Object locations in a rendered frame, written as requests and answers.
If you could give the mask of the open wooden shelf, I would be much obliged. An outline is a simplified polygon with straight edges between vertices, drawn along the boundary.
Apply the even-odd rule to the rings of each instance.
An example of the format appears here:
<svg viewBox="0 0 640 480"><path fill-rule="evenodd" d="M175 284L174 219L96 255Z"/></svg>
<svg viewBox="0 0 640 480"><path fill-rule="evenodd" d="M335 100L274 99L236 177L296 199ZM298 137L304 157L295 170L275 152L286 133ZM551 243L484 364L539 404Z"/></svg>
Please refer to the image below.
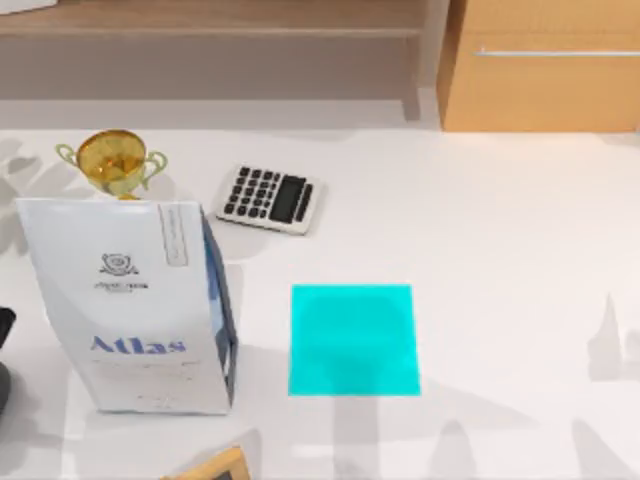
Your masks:
<svg viewBox="0 0 640 480"><path fill-rule="evenodd" d="M0 101L391 98L435 80L448 0L0 0Z"/></svg>

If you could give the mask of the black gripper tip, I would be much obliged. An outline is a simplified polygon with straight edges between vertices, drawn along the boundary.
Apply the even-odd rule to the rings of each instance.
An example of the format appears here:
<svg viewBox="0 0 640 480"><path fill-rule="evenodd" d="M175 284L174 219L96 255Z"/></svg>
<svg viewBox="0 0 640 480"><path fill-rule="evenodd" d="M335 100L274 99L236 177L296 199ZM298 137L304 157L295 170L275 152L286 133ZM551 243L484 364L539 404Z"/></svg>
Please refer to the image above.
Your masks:
<svg viewBox="0 0 640 480"><path fill-rule="evenodd" d="M7 341L16 318L17 315L11 308L0 306L0 350Z"/></svg>

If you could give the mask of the framed blackboard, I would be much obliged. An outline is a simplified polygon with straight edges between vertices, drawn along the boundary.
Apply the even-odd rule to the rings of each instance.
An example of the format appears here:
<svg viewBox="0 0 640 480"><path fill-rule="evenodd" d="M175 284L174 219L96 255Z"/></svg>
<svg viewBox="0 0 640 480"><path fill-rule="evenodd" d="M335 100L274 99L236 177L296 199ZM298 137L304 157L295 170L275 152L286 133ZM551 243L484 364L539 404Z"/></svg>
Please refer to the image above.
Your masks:
<svg viewBox="0 0 640 480"><path fill-rule="evenodd" d="M242 449L231 447L200 465L162 480L251 480L251 475Z"/></svg>

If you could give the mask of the gold trophy cup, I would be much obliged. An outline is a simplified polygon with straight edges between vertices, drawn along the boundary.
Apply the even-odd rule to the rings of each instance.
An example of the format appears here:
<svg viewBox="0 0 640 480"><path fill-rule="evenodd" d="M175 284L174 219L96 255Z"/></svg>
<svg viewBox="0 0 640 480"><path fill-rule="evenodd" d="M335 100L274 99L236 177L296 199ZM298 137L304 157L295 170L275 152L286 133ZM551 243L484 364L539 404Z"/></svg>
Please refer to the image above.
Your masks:
<svg viewBox="0 0 640 480"><path fill-rule="evenodd" d="M55 151L96 189L119 200L139 200L134 191L148 190L151 179L168 165L164 153L148 150L137 134L123 129L95 133L78 149L57 144Z"/></svg>

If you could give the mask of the wooden cupboard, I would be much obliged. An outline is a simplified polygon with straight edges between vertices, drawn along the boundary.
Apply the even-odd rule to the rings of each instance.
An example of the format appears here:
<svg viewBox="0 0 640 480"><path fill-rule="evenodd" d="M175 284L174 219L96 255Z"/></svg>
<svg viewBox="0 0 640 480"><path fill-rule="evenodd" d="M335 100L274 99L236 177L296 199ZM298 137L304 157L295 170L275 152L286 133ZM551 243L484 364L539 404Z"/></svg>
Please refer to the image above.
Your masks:
<svg viewBox="0 0 640 480"><path fill-rule="evenodd" d="M640 51L640 0L450 0L436 80L448 132L640 129L640 58L495 58L487 50Z"/></svg>

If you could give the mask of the white calculator with black keys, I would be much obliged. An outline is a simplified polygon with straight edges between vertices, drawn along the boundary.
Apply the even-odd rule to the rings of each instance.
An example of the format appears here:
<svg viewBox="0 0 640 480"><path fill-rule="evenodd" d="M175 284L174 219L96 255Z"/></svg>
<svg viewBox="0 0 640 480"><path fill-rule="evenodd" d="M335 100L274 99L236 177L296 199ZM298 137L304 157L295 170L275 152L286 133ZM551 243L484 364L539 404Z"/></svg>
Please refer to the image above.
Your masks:
<svg viewBox="0 0 640 480"><path fill-rule="evenodd" d="M239 165L225 177L215 217L246 227L304 236L318 211L325 185L282 170Z"/></svg>

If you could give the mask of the flat cyan square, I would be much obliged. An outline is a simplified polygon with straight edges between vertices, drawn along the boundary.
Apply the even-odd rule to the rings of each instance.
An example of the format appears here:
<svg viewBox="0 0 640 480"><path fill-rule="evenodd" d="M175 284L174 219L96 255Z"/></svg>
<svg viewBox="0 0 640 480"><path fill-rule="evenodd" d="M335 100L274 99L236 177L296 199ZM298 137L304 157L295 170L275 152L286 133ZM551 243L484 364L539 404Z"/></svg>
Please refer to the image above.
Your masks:
<svg viewBox="0 0 640 480"><path fill-rule="evenodd" d="M288 393L420 395L412 287L293 286Z"/></svg>

